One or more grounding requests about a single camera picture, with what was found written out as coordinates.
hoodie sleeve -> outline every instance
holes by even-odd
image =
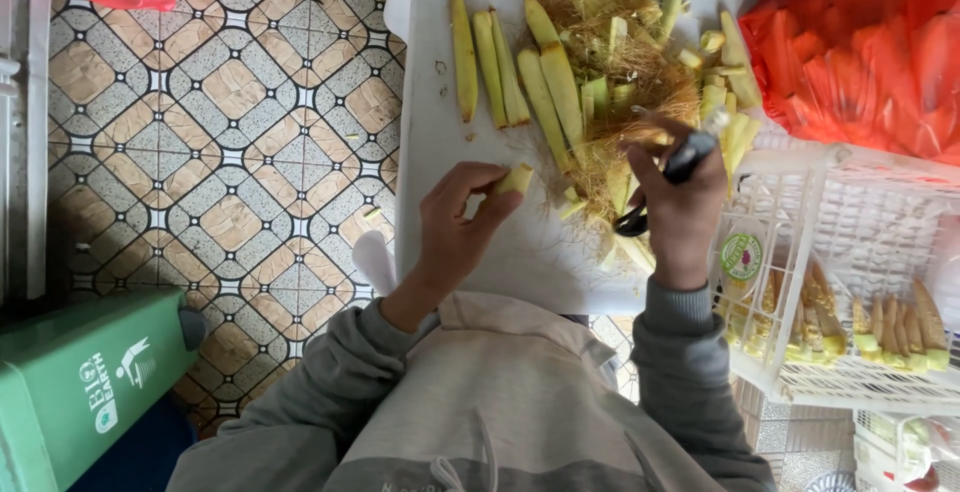
[[[335,314],[289,374],[180,456],[167,490],[268,490],[278,477],[290,490],[322,488],[418,340],[383,319],[380,301]]]
[[[729,492],[774,492],[770,465],[753,454],[730,386],[724,320],[706,286],[669,291],[647,282],[647,308],[633,322],[640,404]]]

white plastic crate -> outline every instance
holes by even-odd
[[[902,482],[883,473],[903,465],[904,425],[915,417],[877,411],[853,412],[856,482],[860,492],[909,492]],[[938,492],[960,492],[960,460],[933,463],[940,479]]]
[[[770,318],[763,347],[731,344],[734,373],[777,402],[899,412],[960,415],[960,168],[853,145],[822,145],[765,134],[774,149],[748,153],[725,203],[712,247],[710,282],[719,301],[720,249],[744,218],[765,231],[754,296],[773,271],[783,274],[773,314],[761,299],[746,304]],[[859,296],[870,312],[873,295],[914,303],[911,279],[933,293],[954,351],[949,370],[904,373],[848,355],[830,365],[785,362],[786,345],[811,256],[823,266],[847,331]]]

left hand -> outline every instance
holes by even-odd
[[[419,205],[419,260],[380,303],[380,313],[391,325],[413,333],[421,320],[474,272],[494,232],[520,206],[523,195],[499,194],[472,219],[464,217],[467,199],[489,193],[508,171],[495,164],[460,162],[423,198]]]

gray hoodie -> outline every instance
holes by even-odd
[[[407,334],[379,301],[336,314],[240,419],[180,456],[167,490],[774,491],[751,453],[709,292],[650,280],[630,359],[528,302],[456,292]]]

person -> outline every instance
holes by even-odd
[[[632,330],[639,406],[603,372],[616,353],[584,326],[456,291],[523,200],[500,194],[465,218],[468,197],[507,170],[460,162],[419,204],[420,257],[397,289],[335,314],[289,374],[180,456],[167,490],[776,490],[746,441],[707,290],[721,155],[671,185],[639,145],[620,147],[656,256]],[[434,311],[439,327],[418,332]]]

